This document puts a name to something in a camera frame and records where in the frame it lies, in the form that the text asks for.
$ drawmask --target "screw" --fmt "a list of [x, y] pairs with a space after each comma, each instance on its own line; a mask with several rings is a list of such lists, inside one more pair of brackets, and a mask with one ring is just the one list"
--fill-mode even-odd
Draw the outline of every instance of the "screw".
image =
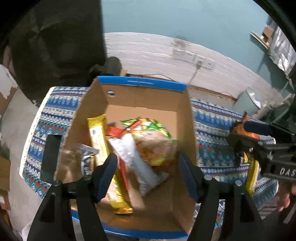
[[56, 181], [54, 181], [54, 183], [53, 183], [53, 185], [54, 186], [58, 186], [58, 185], [60, 185], [60, 184], [62, 184], [62, 181], [61, 180], [56, 180]]
[[210, 175], [205, 175], [204, 178], [205, 178], [207, 181], [211, 181], [211, 180], [212, 180], [212, 176], [210, 176]]
[[90, 175], [90, 174], [86, 174], [86, 175], [84, 175], [83, 179], [84, 179], [85, 181], [88, 181], [88, 180], [91, 179], [91, 175]]
[[235, 184], [240, 187], [242, 185], [242, 182], [240, 180], [236, 180]]
[[267, 158], [268, 158], [269, 160], [272, 160], [272, 159], [273, 159], [273, 155], [272, 155], [271, 152], [269, 152], [269, 153], [267, 154]]

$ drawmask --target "wooden shelf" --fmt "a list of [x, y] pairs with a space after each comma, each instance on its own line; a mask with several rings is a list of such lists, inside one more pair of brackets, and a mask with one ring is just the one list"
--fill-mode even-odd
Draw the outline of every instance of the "wooden shelf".
[[255, 39], [257, 39], [266, 49], [268, 49], [268, 45], [260, 38], [260, 36], [254, 32], [250, 33]]

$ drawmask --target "floor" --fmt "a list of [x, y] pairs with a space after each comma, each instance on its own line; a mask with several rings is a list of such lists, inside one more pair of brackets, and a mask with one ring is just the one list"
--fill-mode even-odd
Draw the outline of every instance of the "floor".
[[[190, 96], [203, 99], [212, 104], [230, 108], [232, 101], [201, 91], [190, 91]], [[38, 108], [29, 101], [20, 89], [17, 89], [1, 121], [1, 150], [4, 157], [11, 161], [9, 213], [11, 224], [18, 232], [33, 220], [42, 199], [19, 176], [19, 166], [23, 147]], [[83, 240], [81, 231], [77, 228], [77, 240]]]

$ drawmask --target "power outlet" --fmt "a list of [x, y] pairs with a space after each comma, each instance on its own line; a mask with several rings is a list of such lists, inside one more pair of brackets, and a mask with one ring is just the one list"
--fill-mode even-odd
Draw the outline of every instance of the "power outlet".
[[177, 60], [183, 60], [185, 55], [184, 50], [173, 49], [172, 58]]
[[197, 65], [199, 65], [199, 66], [203, 66], [205, 60], [206, 60], [206, 57], [201, 56], [201, 55], [198, 55], [198, 54], [195, 55], [195, 60], [194, 60], [194, 62], [195, 62]]
[[209, 68], [209, 69], [214, 69], [216, 67], [216, 62], [215, 62], [215, 60], [212, 60], [210, 58], [206, 58], [204, 61], [204, 64], [202, 66]]
[[194, 63], [195, 56], [196, 56], [195, 53], [185, 51], [183, 61]]

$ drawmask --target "cardboard box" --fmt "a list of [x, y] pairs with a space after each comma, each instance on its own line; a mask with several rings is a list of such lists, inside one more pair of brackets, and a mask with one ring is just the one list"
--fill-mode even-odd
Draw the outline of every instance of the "cardboard box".
[[11, 210], [7, 191], [0, 190], [0, 206], [4, 210]]
[[7, 225], [12, 229], [11, 222], [10, 222], [9, 215], [8, 215], [7, 211], [0, 208], [0, 216], [3, 217], [3, 219], [5, 220]]
[[4, 114], [11, 98], [17, 90], [15, 82], [8, 69], [0, 64], [0, 118]]
[[0, 157], [0, 189], [10, 191], [10, 161]]
[[274, 29], [272, 29], [271, 27], [269, 26], [266, 26], [264, 29], [263, 29], [263, 34], [268, 38], [270, 39], [271, 38], [271, 35], [272, 33], [274, 32]]
[[[100, 76], [93, 81], [81, 101], [63, 149], [70, 149], [76, 143], [91, 145], [86, 119], [104, 113], [108, 124], [118, 128], [123, 128], [120, 120], [138, 116], [160, 121], [172, 137], [178, 140], [178, 150], [187, 154], [196, 164], [196, 143], [187, 85], [164, 80]], [[60, 179], [65, 183], [81, 178], [80, 162], [69, 163], [63, 153], [60, 156], [55, 180]], [[109, 201], [104, 198], [97, 205], [101, 221], [108, 224], [108, 227], [129, 230], [188, 232], [192, 225], [195, 202], [187, 193], [177, 165], [169, 173], [166, 182], [144, 197], [139, 194], [135, 177], [130, 175], [129, 196], [134, 213], [114, 214]]]
[[10, 161], [0, 157], [0, 205], [4, 210], [10, 210], [8, 191], [10, 177]]

